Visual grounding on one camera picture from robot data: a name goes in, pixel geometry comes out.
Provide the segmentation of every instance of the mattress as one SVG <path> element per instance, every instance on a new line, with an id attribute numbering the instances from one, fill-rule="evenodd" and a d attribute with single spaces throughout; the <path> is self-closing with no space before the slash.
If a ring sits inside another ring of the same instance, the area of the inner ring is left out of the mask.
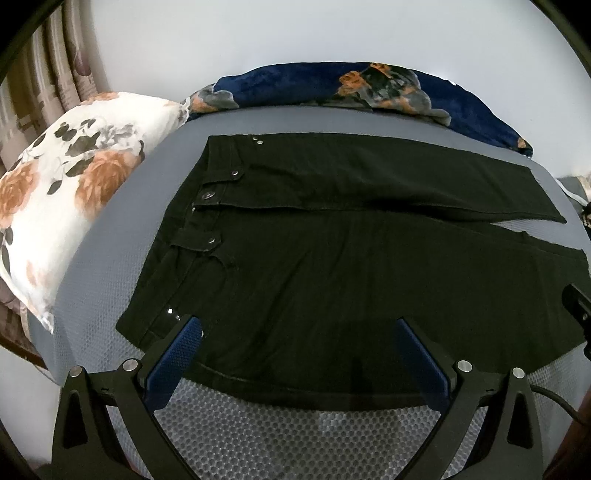
<path id="1" fill-rule="evenodd" d="M 512 220 L 500 225 L 582 249 L 591 242 L 569 200 L 541 166 L 518 153 L 403 116 L 306 106 L 213 113 L 167 137 L 107 204 L 80 245 L 59 289 L 55 333 L 34 319 L 33 343 L 54 378 L 63 383 L 72 365 L 89 372 L 115 369 L 142 352 L 115 330 L 129 303 L 164 211 L 201 156 L 209 135 L 334 132 L 408 138 L 472 151 L 527 166 L 567 223 Z M 591 368 L 578 347 L 529 375 L 578 407 L 591 384 Z M 535 396 L 544 461 L 557 450 L 570 423 L 559 407 Z M 446 476 L 461 470 L 485 409 L 472 421 Z M 148 475 L 117 410 L 113 426 L 125 453 Z M 364 412 L 293 410 L 247 403 L 181 380 L 156 417 L 172 443 L 203 479 L 394 479 L 435 425 L 428 407 Z"/>

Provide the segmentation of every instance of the white floral pillowcase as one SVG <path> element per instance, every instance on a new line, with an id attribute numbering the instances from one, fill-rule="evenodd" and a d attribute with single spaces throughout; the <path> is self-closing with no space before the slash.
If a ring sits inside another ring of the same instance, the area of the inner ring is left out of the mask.
<path id="1" fill-rule="evenodd" d="M 0 277 L 53 332 L 53 304 L 92 222 L 185 105 L 106 92 L 66 112 L 0 179 Z"/>

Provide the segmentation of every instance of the gray bed sheet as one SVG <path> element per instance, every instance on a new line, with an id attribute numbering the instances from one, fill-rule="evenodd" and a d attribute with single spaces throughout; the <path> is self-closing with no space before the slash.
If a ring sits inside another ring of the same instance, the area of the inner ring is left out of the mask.
<path id="1" fill-rule="evenodd" d="M 89 372 L 115 369 L 141 357 L 115 330 L 164 211 L 201 156 L 210 135 L 337 132 L 408 138 L 468 150 L 527 166 L 566 224 L 514 220 L 501 225 L 591 255 L 591 242 L 550 174 L 527 158 L 434 124 L 399 115 L 303 106 L 265 107 L 205 115 L 167 137 L 107 204 L 74 256 L 60 286 L 55 333 L 30 321 L 33 343 L 52 375 L 65 381 L 72 365 Z M 528 377 L 578 407 L 591 385 L 591 366 L 578 347 Z M 544 460 L 549 462 L 570 423 L 555 404 L 537 396 Z M 446 476 L 461 470 L 485 409 L 472 422 Z M 118 411 L 110 410 L 126 454 L 149 476 Z M 315 412 L 249 404 L 182 380 L 156 413 L 172 443 L 201 478 L 393 479 L 435 425 L 427 407 L 375 412 Z"/>

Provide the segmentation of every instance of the floral blanket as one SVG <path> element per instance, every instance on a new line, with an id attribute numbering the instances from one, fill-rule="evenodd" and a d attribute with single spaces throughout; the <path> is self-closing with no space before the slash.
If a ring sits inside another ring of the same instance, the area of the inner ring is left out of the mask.
<path id="1" fill-rule="evenodd" d="M 265 105 L 394 111 L 533 155 L 529 143 L 476 95 L 439 77 L 383 63 L 286 63 L 222 77 L 191 95 L 189 120 L 204 113 Z"/>

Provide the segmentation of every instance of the metal screw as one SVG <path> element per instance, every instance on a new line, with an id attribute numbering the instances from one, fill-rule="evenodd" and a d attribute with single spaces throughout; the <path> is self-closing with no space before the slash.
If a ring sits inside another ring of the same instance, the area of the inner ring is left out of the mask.
<path id="1" fill-rule="evenodd" d="M 457 363 L 457 367 L 462 371 L 462 372 L 470 372 L 472 371 L 472 364 L 468 361 L 468 360 L 460 360 Z"/>
<path id="2" fill-rule="evenodd" d="M 123 370 L 126 372 L 132 372 L 138 368 L 138 365 L 138 361 L 135 358 L 130 358 L 129 360 L 123 362 Z"/>
<path id="3" fill-rule="evenodd" d="M 517 378 L 523 378 L 525 377 L 525 372 L 519 368 L 519 367 L 515 367 L 513 370 L 513 375 L 515 375 Z"/>
<path id="4" fill-rule="evenodd" d="M 76 365 L 75 367 L 70 368 L 70 376 L 76 378 L 78 375 L 82 373 L 82 367 L 80 365 Z"/>

